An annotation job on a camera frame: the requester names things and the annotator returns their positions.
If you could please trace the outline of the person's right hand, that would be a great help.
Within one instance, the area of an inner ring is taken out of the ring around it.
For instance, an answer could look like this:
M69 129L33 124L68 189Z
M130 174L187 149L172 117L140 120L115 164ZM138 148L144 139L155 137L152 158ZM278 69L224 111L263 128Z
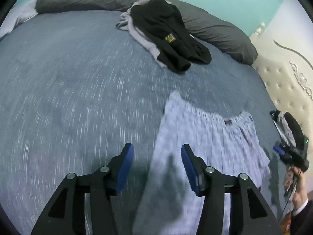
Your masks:
M300 168L296 166L287 166L286 175L284 178L285 190L288 190L291 187L294 177L298 178L296 190L292 198L293 212L296 213L301 211L308 203L308 194L306 190L306 177L305 173Z

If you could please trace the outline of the black right sleeve forearm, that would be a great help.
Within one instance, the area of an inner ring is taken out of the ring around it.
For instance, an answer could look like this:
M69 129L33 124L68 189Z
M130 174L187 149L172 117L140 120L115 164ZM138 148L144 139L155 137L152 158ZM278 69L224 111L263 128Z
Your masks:
M312 201L306 201L305 206L302 206L296 211L296 214L291 216L290 234L313 234L312 232Z

